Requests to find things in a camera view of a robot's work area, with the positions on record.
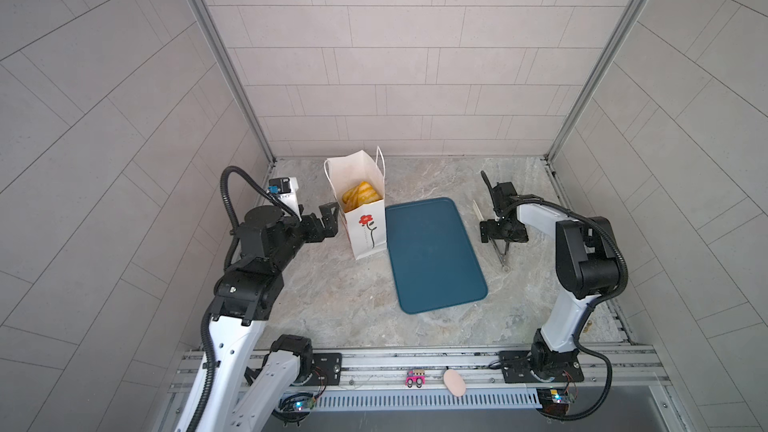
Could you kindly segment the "steel tongs cream tips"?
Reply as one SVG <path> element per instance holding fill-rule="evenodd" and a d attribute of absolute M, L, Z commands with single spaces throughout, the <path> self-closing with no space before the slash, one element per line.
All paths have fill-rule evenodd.
<path fill-rule="evenodd" d="M 485 217 L 483 216 L 477 202 L 475 200 L 472 201 L 472 208 L 473 211 L 478 219 L 479 222 L 485 221 Z M 488 243 L 493 247 L 494 252 L 501 264 L 501 267 L 503 269 L 506 269 L 508 267 L 508 251 L 509 251 L 509 245 L 506 245 L 504 249 L 501 249 L 495 239 L 490 239 Z"/>

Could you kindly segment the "yellow croissant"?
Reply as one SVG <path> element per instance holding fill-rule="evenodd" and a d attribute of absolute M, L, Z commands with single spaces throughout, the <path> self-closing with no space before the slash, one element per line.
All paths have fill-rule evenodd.
<path fill-rule="evenodd" d="M 348 213 L 381 199 L 381 194 L 369 182 L 362 181 L 342 195 L 342 206 L 344 212 Z"/>

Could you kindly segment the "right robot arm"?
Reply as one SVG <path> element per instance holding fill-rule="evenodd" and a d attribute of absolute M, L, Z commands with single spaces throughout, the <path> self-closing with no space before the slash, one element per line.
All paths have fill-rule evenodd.
<path fill-rule="evenodd" d="M 522 195 L 510 182 L 485 184 L 494 218 L 481 220 L 481 240 L 492 246 L 525 243 L 533 227 L 554 241 L 554 270 L 560 285 L 545 324 L 536 330 L 529 352 L 502 351 L 490 369 L 500 370 L 506 382 L 534 379 L 548 384 L 537 391 L 539 414 L 573 422 L 595 413 L 605 402 L 613 382 L 610 359 L 581 342 L 581 334 L 596 307 L 621 295 L 628 284 L 627 261 L 620 251 L 610 221 L 586 217 L 536 195 Z M 585 354 L 606 367 L 603 389 L 596 402 L 570 413 L 576 384 L 582 376 L 578 358 Z"/>

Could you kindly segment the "floral paper bag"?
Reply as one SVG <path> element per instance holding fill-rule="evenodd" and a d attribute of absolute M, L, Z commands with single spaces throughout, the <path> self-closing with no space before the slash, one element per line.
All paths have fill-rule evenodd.
<path fill-rule="evenodd" d="M 344 157 L 328 158 L 324 162 L 324 172 L 342 209 L 341 219 L 354 258 L 359 260 L 384 251 L 387 247 L 386 162 L 381 149 L 376 148 L 374 158 L 363 150 Z M 342 195 L 362 181 L 369 182 L 381 194 L 382 199 L 345 213 Z"/>

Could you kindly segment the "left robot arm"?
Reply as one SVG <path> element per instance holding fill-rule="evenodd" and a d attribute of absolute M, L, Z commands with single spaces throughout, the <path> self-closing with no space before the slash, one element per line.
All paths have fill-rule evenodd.
<path fill-rule="evenodd" d="M 306 214 L 293 179 L 261 187 L 234 165 L 222 171 L 219 190 L 232 241 L 201 319 L 203 357 L 176 428 L 260 431 L 271 418 L 298 425 L 322 393 L 289 388 L 313 379 L 320 389 L 329 383 L 314 362 L 311 340 L 283 334 L 260 369 L 248 362 L 284 287 L 283 271 L 304 245 L 337 235 L 339 206 L 331 202 L 318 214 Z"/>

